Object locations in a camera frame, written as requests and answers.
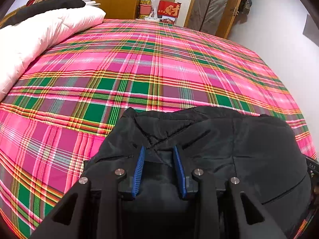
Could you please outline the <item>stacked red snack boxes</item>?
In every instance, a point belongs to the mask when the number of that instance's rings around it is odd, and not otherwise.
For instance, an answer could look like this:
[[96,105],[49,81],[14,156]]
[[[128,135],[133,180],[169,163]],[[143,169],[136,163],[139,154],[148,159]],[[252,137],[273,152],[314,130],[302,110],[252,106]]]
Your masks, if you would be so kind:
[[144,19],[152,11],[152,1],[151,0],[140,0],[139,3],[139,13],[138,13],[138,18],[139,19]]

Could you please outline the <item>grey wall panel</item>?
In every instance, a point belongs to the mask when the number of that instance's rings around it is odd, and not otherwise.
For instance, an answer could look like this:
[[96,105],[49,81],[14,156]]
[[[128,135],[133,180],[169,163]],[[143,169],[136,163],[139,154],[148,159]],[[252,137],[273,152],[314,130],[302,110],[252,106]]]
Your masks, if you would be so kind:
[[310,15],[307,15],[303,35],[319,46],[319,29]]

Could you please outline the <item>black pillow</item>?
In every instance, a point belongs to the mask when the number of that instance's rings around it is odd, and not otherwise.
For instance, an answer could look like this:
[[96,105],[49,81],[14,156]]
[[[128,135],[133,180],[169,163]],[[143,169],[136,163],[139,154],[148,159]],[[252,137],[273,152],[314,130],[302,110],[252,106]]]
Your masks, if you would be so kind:
[[45,13],[51,10],[57,9],[73,9],[82,8],[85,6],[85,1],[83,0],[44,0],[31,5],[20,7],[12,13],[8,14],[1,21],[1,28],[8,25],[16,25],[28,18],[35,15]]

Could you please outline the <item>black puffer jacket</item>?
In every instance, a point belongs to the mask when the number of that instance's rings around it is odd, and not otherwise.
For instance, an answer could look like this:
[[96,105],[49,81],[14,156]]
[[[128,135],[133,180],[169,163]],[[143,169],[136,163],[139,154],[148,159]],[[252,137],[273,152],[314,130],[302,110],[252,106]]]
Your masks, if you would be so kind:
[[288,238],[294,237],[311,198],[305,156],[290,126],[265,114],[200,106],[172,113],[127,109],[98,152],[84,166],[87,173],[105,173],[123,166],[144,146],[146,158],[140,193],[130,211],[171,212],[185,208],[179,199],[173,170],[178,146],[195,168],[214,176],[218,185],[237,177],[260,201]]

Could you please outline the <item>red gift box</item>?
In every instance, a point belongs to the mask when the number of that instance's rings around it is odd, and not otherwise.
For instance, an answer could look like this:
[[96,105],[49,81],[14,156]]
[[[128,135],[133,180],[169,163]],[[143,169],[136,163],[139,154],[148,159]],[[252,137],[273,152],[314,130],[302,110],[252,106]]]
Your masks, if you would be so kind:
[[162,16],[178,18],[180,8],[181,3],[160,0],[159,6],[157,8],[157,13]]

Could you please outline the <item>pink plaid bed sheet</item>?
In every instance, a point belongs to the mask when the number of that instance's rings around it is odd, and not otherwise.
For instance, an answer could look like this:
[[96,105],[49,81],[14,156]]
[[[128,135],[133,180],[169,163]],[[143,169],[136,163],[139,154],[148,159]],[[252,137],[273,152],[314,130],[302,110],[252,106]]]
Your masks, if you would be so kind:
[[294,98],[257,53],[187,28],[105,20],[48,49],[1,102],[1,217],[28,238],[125,109],[217,106],[285,120],[317,154]]

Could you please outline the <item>white plastic bag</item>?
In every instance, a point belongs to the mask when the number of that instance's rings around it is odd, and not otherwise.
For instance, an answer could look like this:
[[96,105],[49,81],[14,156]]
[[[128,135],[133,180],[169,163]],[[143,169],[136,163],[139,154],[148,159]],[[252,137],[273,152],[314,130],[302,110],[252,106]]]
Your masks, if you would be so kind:
[[157,8],[153,7],[151,13],[149,16],[145,16],[145,21],[151,21],[151,22],[159,22],[158,14],[157,14]]

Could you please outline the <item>hanging bag on door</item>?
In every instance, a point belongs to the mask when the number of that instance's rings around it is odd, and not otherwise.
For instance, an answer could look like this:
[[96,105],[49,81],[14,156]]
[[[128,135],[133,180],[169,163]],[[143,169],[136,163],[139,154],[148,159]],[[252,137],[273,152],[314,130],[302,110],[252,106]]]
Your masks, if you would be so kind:
[[252,6],[252,0],[241,0],[238,12],[244,15],[248,15]]

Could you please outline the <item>wooden door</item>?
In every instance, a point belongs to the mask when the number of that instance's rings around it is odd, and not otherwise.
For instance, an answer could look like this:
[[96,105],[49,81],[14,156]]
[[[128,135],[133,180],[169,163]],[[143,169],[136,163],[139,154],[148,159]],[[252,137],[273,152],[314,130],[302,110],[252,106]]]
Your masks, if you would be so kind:
[[191,0],[184,26],[228,38],[242,0]]

